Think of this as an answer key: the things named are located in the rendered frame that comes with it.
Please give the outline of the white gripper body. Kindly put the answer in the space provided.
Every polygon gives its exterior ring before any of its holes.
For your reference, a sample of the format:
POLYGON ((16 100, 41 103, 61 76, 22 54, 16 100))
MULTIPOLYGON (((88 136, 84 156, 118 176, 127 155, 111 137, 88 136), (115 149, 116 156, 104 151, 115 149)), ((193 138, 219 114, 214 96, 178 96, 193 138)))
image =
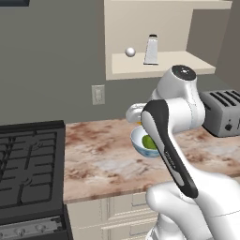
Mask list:
POLYGON ((129 123, 140 123, 141 122, 141 113, 145 103, 135 103, 131 105, 126 112, 126 119, 129 123))

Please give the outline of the green salad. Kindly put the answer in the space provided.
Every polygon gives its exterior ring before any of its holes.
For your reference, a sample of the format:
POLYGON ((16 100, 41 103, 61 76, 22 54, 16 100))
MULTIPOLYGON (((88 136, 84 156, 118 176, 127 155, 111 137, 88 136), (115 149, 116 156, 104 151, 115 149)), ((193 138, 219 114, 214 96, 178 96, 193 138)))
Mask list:
POLYGON ((147 149, 156 150, 157 146, 149 135, 144 135, 142 137, 142 145, 147 149))

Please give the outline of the white and blue salad bowl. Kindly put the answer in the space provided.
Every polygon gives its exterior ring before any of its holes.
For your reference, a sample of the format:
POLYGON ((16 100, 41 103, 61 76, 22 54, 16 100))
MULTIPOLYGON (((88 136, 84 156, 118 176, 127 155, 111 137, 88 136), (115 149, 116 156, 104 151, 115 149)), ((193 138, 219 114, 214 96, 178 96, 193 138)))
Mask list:
POLYGON ((157 158, 159 152, 157 149, 145 148, 142 142, 143 137, 146 135, 146 131, 142 126, 135 127, 130 134, 130 139, 135 150, 146 158, 157 158))

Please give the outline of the grey metal cheese grater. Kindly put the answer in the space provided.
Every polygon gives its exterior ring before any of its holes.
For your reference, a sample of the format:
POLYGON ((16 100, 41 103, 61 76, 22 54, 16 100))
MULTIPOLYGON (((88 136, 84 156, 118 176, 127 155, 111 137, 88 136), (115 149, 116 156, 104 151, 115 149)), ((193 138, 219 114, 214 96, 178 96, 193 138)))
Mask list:
POLYGON ((158 36, 156 34, 151 34, 148 37, 143 63, 145 65, 158 64, 158 36))

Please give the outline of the grey four-slot toaster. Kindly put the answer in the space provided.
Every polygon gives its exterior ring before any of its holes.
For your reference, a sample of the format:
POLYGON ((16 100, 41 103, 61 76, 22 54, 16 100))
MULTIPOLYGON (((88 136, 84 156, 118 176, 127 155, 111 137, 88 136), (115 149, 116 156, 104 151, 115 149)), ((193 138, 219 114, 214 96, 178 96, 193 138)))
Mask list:
POLYGON ((200 93, 205 108, 203 127, 215 137, 240 136, 240 93, 216 90, 200 93))

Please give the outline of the cream base cabinets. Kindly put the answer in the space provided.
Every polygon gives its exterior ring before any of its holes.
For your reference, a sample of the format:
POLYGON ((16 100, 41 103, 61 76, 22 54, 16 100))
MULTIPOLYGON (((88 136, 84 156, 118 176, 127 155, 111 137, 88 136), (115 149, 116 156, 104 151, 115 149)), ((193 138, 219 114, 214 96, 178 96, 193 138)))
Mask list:
POLYGON ((73 202, 67 210, 74 240, 144 240, 158 217, 144 192, 73 202))

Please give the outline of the black gas stove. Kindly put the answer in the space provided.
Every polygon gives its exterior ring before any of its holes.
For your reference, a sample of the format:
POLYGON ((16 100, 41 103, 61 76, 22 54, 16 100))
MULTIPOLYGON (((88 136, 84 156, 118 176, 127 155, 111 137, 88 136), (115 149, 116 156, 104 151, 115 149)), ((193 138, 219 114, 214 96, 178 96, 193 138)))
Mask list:
POLYGON ((0 126, 0 240, 73 240, 63 201, 65 137, 62 120, 0 126))

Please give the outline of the dark range hood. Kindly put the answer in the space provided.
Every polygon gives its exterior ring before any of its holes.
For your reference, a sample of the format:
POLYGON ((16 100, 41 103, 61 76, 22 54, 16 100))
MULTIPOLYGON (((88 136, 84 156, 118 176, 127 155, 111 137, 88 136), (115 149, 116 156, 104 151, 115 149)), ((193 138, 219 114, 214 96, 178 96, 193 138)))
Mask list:
POLYGON ((30 0, 0 0, 0 7, 29 7, 30 0))

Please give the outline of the cream wall outlet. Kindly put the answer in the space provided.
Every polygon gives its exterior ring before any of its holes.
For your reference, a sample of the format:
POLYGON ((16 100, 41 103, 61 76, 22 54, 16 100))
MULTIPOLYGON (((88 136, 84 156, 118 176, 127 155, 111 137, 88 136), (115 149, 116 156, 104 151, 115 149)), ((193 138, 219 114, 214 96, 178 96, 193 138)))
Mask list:
POLYGON ((105 103, 105 86, 104 85, 92 86, 92 101, 94 105, 101 105, 105 103))

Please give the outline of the cream open wall cabinet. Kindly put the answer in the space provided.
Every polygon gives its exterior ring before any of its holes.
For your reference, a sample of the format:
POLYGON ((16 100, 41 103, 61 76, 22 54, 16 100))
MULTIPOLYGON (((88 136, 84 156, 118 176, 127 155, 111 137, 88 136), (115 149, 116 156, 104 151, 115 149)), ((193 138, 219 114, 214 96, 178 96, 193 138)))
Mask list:
POLYGON ((229 9, 227 0, 104 0, 106 79, 160 77, 173 65, 187 65, 198 74, 216 68, 187 51, 195 9, 229 9), (157 65, 143 63, 148 37, 157 35, 157 65), (134 57, 125 50, 135 49, 134 57))

